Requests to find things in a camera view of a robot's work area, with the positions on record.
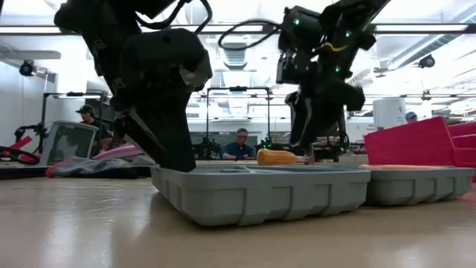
table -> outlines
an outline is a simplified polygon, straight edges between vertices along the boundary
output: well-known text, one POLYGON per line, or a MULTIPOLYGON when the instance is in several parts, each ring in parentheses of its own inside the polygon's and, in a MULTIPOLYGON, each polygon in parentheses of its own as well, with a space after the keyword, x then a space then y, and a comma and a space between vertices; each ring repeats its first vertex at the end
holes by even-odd
POLYGON ((149 179, 0 182, 2 268, 476 267, 476 189, 455 202, 204 229, 149 179))

gray plastic tray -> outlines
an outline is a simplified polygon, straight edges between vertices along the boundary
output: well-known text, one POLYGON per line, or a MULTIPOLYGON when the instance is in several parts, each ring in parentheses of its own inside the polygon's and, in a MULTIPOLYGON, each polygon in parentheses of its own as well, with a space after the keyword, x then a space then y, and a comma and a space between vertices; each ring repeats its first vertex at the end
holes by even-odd
POLYGON ((474 168, 440 170, 373 170, 367 202, 374 205, 415 205, 454 200, 471 190, 474 168))
POLYGON ((296 167, 152 168, 152 183, 202 226, 248 226, 352 211, 365 202, 370 171, 296 167))

pink container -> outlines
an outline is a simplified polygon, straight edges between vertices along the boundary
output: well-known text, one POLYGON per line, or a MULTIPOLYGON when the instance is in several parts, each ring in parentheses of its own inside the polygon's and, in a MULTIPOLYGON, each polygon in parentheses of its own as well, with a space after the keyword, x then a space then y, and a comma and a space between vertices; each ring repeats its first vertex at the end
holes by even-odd
POLYGON ((436 117, 406 124, 364 137, 370 165, 439 165, 476 168, 476 146, 473 138, 461 138, 471 126, 452 130, 453 141, 445 119, 436 117))

baseball cap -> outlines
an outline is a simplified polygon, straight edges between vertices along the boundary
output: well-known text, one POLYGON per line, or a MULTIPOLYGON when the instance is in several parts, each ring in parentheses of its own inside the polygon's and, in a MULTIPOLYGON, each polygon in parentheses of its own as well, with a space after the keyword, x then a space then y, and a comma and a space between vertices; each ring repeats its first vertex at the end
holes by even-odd
POLYGON ((86 105, 81 106, 81 108, 79 110, 77 110, 76 112, 77 113, 82 113, 82 114, 89 112, 89 113, 92 114, 92 113, 94 113, 94 110, 92 109, 91 106, 86 104, 86 105))
POLYGON ((414 118, 416 116, 417 116, 417 114, 414 113, 414 112, 407 112, 407 114, 405 115, 405 120, 408 121, 409 119, 414 118))

security camera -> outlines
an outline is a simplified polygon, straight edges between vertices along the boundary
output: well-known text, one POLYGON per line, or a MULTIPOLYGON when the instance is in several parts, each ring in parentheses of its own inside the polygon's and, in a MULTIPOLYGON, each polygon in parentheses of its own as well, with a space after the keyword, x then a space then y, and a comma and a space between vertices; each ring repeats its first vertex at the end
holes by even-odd
POLYGON ((25 77, 34 77, 36 75, 35 61, 24 60, 19 70, 20 74, 25 77))
POLYGON ((422 58, 418 62, 418 67, 420 67, 420 68, 431 68, 431 67, 434 66, 434 64, 435 64, 434 58, 431 56, 431 54, 429 54, 428 56, 422 58))

